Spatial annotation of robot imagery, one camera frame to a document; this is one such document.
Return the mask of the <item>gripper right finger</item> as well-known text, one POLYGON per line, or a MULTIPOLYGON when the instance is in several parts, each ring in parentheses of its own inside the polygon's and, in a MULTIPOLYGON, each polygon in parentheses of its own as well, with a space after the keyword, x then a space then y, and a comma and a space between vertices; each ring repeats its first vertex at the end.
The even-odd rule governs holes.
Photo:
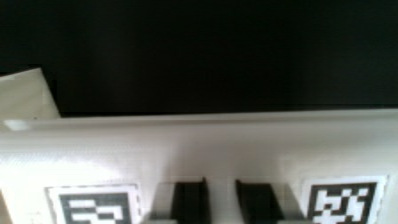
POLYGON ((280 224, 296 220, 283 209, 271 183, 237 179, 235 190, 244 224, 280 224))

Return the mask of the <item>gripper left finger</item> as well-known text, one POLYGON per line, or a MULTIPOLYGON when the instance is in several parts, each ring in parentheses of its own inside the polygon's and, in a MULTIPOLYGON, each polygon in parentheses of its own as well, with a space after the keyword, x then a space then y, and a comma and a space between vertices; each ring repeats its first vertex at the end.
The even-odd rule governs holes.
POLYGON ((207 178, 159 184, 150 218, 171 224, 212 224, 207 178))

